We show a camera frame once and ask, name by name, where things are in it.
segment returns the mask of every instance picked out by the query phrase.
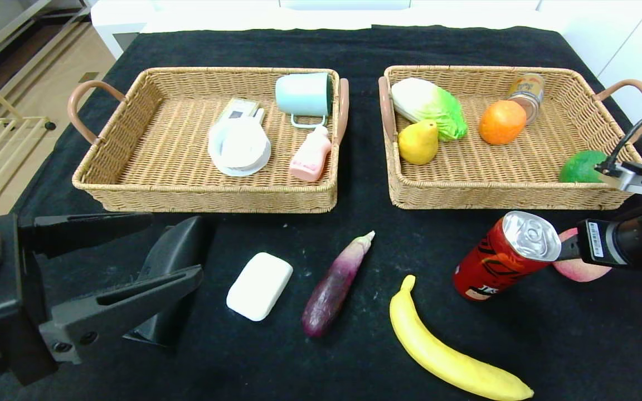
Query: light blue mug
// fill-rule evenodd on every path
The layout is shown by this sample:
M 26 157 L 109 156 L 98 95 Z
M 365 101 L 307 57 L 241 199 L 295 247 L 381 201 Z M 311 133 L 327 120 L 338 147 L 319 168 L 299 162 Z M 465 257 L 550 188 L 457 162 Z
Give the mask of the light blue mug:
M 281 111 L 291 114 L 291 125 L 301 129 L 313 129 L 326 124 L 331 113 L 333 92 L 331 76 L 325 72 L 289 74 L 277 79 L 276 102 Z M 299 124 L 296 116 L 323 117 L 320 124 Z

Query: black tablecloth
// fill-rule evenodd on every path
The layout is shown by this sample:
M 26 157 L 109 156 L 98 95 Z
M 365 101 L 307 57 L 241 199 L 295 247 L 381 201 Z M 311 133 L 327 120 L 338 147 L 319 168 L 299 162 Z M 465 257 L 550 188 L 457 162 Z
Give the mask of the black tablecloth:
M 406 274 L 431 332 L 448 345 L 520 376 L 536 399 L 642 399 L 642 274 L 611 271 L 579 284 L 552 267 L 491 302 L 451 286 L 455 264 L 506 211 L 403 211 L 388 196 L 377 78 L 395 64 L 564 67 L 599 82 L 560 34 L 532 28 L 241 31 L 143 34 L 105 77 L 127 91 L 155 66 L 323 67 L 350 79 L 351 107 L 339 163 L 339 200 L 322 215 L 214 215 L 206 277 L 176 351 L 120 340 L 82 365 L 21 388 L 0 377 L 0 399 L 479 399 L 444 383 L 403 350 L 388 303 Z M 99 131 L 115 108 L 97 91 L 81 110 Z M 613 101 L 606 105 L 624 129 Z M 69 127 L 15 209 L 26 216 L 97 213 L 71 185 L 89 145 Z M 560 231 L 606 213 L 538 211 Z M 41 261 L 51 304 L 130 282 L 163 226 Z M 309 340 L 300 317 L 314 285 L 350 239 L 377 236 L 331 333 Z M 251 322 L 225 306 L 242 266 L 260 251 L 294 274 L 270 315 Z

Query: purple eggplant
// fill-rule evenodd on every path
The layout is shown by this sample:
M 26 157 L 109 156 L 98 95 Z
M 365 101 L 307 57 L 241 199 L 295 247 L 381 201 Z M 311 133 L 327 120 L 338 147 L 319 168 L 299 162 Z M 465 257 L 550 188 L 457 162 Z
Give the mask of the purple eggplant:
M 301 316 L 304 332 L 309 337 L 320 337 L 331 326 L 331 322 L 341 310 L 343 300 L 346 299 L 374 236 L 375 231 L 371 231 L 351 241 L 333 261 L 323 280 L 314 288 Z

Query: canned drink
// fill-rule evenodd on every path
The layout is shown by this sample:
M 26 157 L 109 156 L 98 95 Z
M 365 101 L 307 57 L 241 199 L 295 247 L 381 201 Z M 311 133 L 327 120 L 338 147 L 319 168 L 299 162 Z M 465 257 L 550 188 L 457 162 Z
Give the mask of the canned drink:
M 517 78 L 507 92 L 507 100 L 517 102 L 527 112 L 527 125 L 539 113 L 543 100 L 544 79 L 539 74 L 524 74 Z
M 558 258 L 561 241 L 550 222 L 512 211 L 459 262 L 453 282 L 469 300 L 486 300 Z

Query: pink bottle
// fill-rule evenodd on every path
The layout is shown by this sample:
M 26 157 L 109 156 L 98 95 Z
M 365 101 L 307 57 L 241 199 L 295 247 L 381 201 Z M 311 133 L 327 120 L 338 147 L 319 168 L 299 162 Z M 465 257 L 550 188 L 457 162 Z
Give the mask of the pink bottle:
M 323 172 L 326 153 L 331 150 L 328 140 L 328 129 L 319 125 L 306 137 L 303 144 L 291 159 L 289 172 L 296 178 L 305 181 L 316 181 Z

